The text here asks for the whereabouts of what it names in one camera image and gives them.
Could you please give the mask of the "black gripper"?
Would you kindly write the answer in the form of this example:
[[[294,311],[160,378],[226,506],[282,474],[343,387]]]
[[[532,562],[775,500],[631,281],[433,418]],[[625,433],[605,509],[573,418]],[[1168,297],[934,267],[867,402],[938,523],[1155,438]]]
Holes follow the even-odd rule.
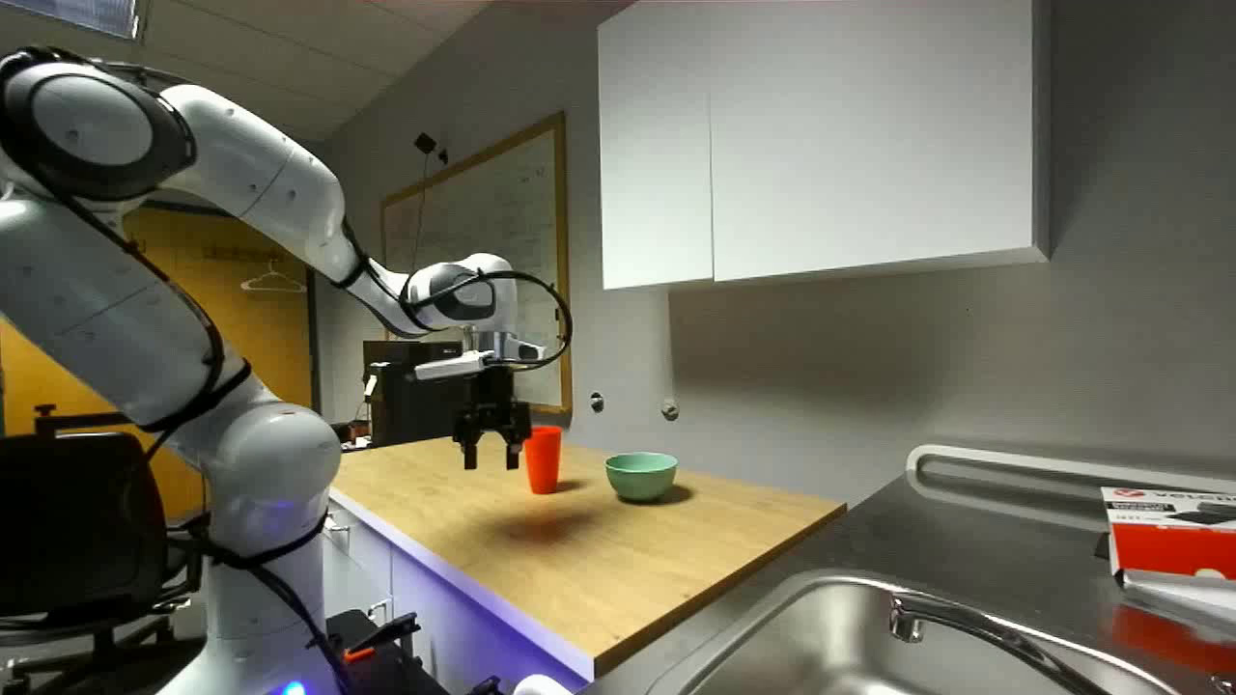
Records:
[[[528,438],[528,406],[514,392],[514,375],[506,369],[481,370],[465,378],[465,406],[457,412],[457,445],[465,456],[465,472],[481,469],[481,438],[497,433],[506,445],[506,472],[522,469],[522,447]]]

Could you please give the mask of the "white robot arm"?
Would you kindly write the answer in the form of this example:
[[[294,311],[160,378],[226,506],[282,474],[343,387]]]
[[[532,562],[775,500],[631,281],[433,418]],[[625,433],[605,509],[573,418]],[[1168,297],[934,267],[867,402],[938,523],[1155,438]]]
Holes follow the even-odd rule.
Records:
[[[519,361],[497,254],[397,275],[348,231],[336,174],[244,103],[142,70],[17,51],[0,70],[0,315],[210,482],[206,648],[161,695],[343,695],[323,638],[332,427],[259,384],[124,235],[160,190],[201,197],[401,336],[470,329],[457,375]]]

